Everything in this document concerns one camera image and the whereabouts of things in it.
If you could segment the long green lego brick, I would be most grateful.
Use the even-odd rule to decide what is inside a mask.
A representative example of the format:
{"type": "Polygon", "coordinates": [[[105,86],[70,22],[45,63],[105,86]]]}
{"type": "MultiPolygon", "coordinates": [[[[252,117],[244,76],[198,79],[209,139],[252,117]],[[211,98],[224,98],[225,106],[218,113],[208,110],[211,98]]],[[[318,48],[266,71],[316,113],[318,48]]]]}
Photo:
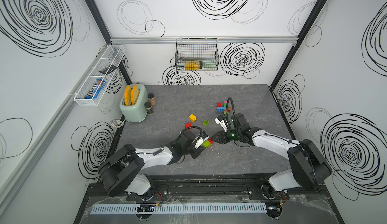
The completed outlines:
{"type": "Polygon", "coordinates": [[[204,143],[203,143],[203,147],[204,148],[208,148],[208,147],[210,147],[212,144],[211,144],[211,142],[209,141],[209,140],[206,140],[204,143]]]}

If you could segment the yellow lego brick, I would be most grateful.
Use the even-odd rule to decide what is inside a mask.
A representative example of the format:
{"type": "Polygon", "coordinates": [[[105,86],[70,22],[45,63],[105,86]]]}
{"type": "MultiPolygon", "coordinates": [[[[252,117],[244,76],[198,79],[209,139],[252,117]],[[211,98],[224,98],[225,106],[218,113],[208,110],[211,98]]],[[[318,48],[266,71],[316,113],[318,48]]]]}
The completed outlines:
{"type": "Polygon", "coordinates": [[[195,122],[197,120],[197,117],[194,115],[194,114],[191,114],[189,116],[189,119],[192,121],[192,122],[195,122]]]}

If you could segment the blue lego brick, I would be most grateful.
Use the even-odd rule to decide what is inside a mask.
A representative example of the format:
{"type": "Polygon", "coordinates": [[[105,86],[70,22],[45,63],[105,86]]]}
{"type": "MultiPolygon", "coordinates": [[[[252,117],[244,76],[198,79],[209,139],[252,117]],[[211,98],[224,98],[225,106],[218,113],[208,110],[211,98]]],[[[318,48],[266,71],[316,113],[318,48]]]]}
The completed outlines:
{"type": "Polygon", "coordinates": [[[226,108],[224,107],[217,107],[217,112],[224,112],[226,108]]]}

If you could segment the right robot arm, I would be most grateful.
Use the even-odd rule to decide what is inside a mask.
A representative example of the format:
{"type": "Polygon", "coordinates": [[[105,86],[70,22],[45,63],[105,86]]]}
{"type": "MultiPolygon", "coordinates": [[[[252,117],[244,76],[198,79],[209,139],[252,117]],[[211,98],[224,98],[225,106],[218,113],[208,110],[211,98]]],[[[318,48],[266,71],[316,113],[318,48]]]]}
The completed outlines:
{"type": "Polygon", "coordinates": [[[289,170],[274,173],[262,184],[261,190],[268,199],[273,199],[286,189],[301,187],[305,190],[318,190],[333,173],[322,153],[309,139],[287,139],[259,127],[250,127],[244,115],[240,113],[231,117],[231,121],[220,115],[215,122],[223,129],[211,137],[212,141],[219,144],[244,142],[269,150],[289,161],[289,170]]]}

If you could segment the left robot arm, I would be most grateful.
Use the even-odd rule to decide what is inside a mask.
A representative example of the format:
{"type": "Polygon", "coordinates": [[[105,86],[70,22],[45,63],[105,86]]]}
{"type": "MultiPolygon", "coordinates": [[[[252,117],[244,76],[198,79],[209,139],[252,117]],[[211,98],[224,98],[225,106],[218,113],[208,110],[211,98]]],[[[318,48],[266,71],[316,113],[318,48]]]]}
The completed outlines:
{"type": "Polygon", "coordinates": [[[209,136],[200,127],[187,127],[176,139],[159,148],[140,149],[126,144],[107,158],[97,172],[110,197],[124,192],[148,197],[155,193],[155,184],[140,171],[182,163],[187,155],[196,159],[206,149],[207,142],[209,136]]]}

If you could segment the dark pepper jar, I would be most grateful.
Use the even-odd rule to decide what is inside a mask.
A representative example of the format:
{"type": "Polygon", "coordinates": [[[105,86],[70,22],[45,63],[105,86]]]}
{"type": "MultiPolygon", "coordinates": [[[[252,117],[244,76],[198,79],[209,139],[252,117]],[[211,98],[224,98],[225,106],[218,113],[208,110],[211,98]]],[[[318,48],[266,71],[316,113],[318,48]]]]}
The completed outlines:
{"type": "Polygon", "coordinates": [[[153,108],[152,108],[152,105],[151,105],[150,102],[146,102],[146,103],[144,104],[144,107],[145,107],[145,109],[147,110],[147,114],[148,114],[148,115],[153,114],[153,108]]]}

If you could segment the mint green toaster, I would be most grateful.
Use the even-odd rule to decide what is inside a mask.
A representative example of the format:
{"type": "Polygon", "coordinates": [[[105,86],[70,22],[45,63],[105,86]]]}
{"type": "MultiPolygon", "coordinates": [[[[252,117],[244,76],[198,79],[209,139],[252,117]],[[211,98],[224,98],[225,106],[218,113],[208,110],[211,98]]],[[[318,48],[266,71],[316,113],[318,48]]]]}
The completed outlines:
{"type": "Polygon", "coordinates": [[[124,96],[120,103],[120,110],[124,115],[126,121],[128,122],[142,122],[147,116],[147,110],[144,107],[144,104],[148,102],[148,92],[144,85],[142,84],[131,84],[130,87],[133,88],[134,85],[139,86],[140,94],[138,100],[134,106],[126,106],[124,103],[124,96]]]}

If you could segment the yellow toast slice right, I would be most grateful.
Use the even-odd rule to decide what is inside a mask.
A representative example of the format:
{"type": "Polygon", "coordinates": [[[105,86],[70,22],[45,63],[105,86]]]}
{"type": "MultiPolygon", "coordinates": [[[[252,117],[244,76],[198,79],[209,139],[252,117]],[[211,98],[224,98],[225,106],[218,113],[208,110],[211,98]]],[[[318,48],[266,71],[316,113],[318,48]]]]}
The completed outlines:
{"type": "Polygon", "coordinates": [[[140,94],[139,86],[134,85],[131,90],[131,105],[134,106],[138,100],[140,94]]]}

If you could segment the yellow toast slice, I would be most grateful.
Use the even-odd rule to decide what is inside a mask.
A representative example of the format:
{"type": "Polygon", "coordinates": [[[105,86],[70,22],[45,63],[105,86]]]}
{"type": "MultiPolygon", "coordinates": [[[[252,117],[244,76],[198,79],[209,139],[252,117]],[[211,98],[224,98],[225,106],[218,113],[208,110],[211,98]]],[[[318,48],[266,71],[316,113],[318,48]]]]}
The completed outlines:
{"type": "Polygon", "coordinates": [[[128,85],[126,86],[125,88],[125,92],[124,92],[124,103],[126,106],[130,106],[131,105],[131,91],[132,91],[132,88],[128,85]]]}
{"type": "Polygon", "coordinates": [[[131,105],[134,106],[138,100],[140,94],[139,86],[134,85],[131,90],[131,105]]]}

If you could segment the yellow item in basket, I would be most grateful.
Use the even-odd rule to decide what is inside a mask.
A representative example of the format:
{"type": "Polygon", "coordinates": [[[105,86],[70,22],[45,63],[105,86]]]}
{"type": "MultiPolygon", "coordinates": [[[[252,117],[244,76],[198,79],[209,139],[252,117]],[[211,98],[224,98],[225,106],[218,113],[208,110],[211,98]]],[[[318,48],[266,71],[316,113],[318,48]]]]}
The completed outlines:
{"type": "Polygon", "coordinates": [[[200,61],[185,61],[186,70],[200,70],[203,64],[200,61]]]}

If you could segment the yellow toast slice left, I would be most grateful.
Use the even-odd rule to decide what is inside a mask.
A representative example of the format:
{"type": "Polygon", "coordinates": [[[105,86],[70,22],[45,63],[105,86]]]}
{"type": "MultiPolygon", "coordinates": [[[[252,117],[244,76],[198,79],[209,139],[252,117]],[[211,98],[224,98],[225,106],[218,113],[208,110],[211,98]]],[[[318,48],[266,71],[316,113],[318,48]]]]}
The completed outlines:
{"type": "Polygon", "coordinates": [[[130,106],[131,105],[131,91],[132,91],[132,88],[128,85],[126,86],[125,88],[125,92],[124,92],[124,103],[126,106],[130,106]]]}

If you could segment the blue candy packet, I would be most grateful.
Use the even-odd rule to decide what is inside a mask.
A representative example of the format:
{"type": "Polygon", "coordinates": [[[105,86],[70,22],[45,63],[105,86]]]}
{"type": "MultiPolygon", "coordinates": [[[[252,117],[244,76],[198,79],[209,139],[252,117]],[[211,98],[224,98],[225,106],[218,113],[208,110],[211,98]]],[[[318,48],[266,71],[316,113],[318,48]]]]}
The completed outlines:
{"type": "Polygon", "coordinates": [[[97,79],[91,89],[84,96],[85,99],[96,99],[100,91],[105,87],[106,81],[102,79],[97,79]]]}

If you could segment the black remote control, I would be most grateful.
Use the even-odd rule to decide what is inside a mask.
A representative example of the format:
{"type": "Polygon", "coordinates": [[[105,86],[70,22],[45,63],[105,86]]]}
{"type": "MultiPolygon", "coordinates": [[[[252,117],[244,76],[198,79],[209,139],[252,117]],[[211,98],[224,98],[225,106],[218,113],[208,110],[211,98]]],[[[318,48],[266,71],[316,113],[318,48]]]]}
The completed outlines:
{"type": "Polygon", "coordinates": [[[116,70],[117,70],[117,67],[114,65],[111,65],[109,67],[106,67],[106,68],[100,70],[99,73],[102,75],[109,75],[109,74],[115,72],[116,70]]]}

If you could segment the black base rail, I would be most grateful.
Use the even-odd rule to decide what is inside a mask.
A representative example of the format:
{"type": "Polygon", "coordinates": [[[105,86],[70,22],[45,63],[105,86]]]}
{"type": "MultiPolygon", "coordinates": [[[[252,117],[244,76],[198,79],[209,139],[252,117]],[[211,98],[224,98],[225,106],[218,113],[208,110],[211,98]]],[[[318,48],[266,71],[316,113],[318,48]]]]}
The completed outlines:
{"type": "Polygon", "coordinates": [[[118,197],[142,201],[154,197],[168,200],[173,196],[246,195],[252,200],[263,200],[261,186],[270,174],[239,175],[151,175],[152,186],[145,194],[123,192],[118,197]]]}

